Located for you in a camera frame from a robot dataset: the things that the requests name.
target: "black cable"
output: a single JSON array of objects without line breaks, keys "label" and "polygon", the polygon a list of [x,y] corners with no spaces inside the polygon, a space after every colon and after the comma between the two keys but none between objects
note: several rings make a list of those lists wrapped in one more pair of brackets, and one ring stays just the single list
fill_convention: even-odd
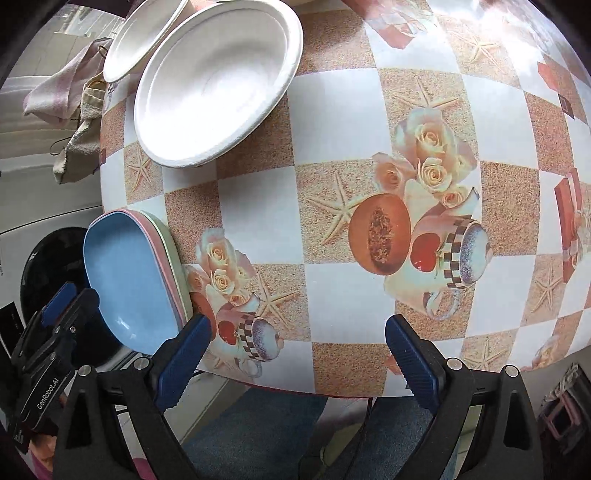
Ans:
[{"label": "black cable", "polygon": [[357,454],[359,453],[359,449],[361,448],[361,444],[365,440],[365,431],[367,429],[369,415],[371,414],[371,408],[373,405],[373,401],[374,401],[373,398],[368,398],[368,408],[367,408],[367,410],[365,410],[365,418],[363,420],[363,423],[361,424],[361,428],[359,429],[359,440],[357,442],[357,446],[355,447],[353,457],[351,458],[351,461],[349,462],[349,466],[347,467],[347,471],[345,472],[343,480],[345,480],[347,478],[347,476],[349,475],[349,473],[351,472],[351,469],[353,468],[353,464],[355,463],[355,459],[357,458]]}]

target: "red cherry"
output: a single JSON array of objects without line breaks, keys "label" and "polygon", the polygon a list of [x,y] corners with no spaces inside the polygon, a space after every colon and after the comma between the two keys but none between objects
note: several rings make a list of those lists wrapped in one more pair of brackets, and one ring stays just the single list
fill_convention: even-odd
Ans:
[{"label": "red cherry", "polygon": [[222,320],[217,324],[217,332],[224,342],[229,345],[236,345],[236,327],[232,322]]},{"label": "red cherry", "polygon": [[421,272],[433,271],[437,265],[437,249],[441,244],[436,233],[424,233],[413,242],[410,261]]}]

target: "blue gripper pad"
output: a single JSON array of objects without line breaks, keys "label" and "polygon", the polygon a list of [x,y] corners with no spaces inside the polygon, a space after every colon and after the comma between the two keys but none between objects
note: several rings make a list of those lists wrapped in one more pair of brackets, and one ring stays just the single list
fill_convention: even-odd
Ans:
[{"label": "blue gripper pad", "polygon": [[212,328],[209,320],[197,314],[175,338],[166,340],[152,357],[154,403],[159,411],[174,407],[209,346]]},{"label": "blue gripper pad", "polygon": [[76,297],[76,285],[71,281],[64,283],[47,305],[43,307],[41,325],[55,325],[57,319]]},{"label": "blue gripper pad", "polygon": [[419,338],[402,315],[388,319],[385,333],[386,343],[418,404],[435,415],[445,382],[443,367],[432,358],[427,342]]}]

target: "checkerboard pattern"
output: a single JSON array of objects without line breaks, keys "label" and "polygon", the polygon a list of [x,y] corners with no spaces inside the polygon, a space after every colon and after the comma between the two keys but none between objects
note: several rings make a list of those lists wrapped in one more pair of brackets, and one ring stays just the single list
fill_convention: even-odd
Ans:
[{"label": "checkerboard pattern", "polygon": [[[584,348],[591,257],[564,282],[554,193],[576,168],[591,206],[591,78],[572,48],[533,7],[512,12],[513,2],[421,0],[420,17],[404,25],[389,24],[388,12],[372,16],[372,1],[345,3],[298,10],[304,52],[287,94],[244,142],[201,167],[153,163],[133,126],[139,76],[111,86],[101,134],[105,210],[158,216],[185,264],[197,262],[196,244],[213,227],[248,257],[256,272],[249,288],[274,306],[265,319],[284,339],[262,375],[247,379],[254,384],[344,397],[410,394],[385,344],[395,311],[471,368],[539,368]],[[475,153],[465,184],[480,194],[473,218],[494,252],[475,286],[456,300],[443,295],[442,306],[459,304],[442,321],[387,295],[384,278],[355,262],[346,216],[333,206],[376,193],[371,157],[395,154],[396,125],[421,107],[440,109]],[[449,279],[460,288],[450,248]],[[246,338],[246,324],[242,331]],[[211,371],[233,376],[226,367]]]}]

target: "person's leg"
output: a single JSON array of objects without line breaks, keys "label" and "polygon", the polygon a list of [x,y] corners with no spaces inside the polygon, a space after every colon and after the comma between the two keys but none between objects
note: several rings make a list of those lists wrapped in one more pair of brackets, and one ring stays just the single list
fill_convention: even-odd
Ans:
[{"label": "person's leg", "polygon": [[251,388],[183,446],[211,480],[295,480],[326,397]]},{"label": "person's leg", "polygon": [[[419,443],[431,418],[431,413],[419,407],[414,397],[377,399],[366,427],[365,440],[346,480],[394,478]],[[336,462],[326,470],[322,480],[343,479],[358,440],[357,435]],[[441,480],[452,480],[456,456],[457,452],[452,455]]]}]

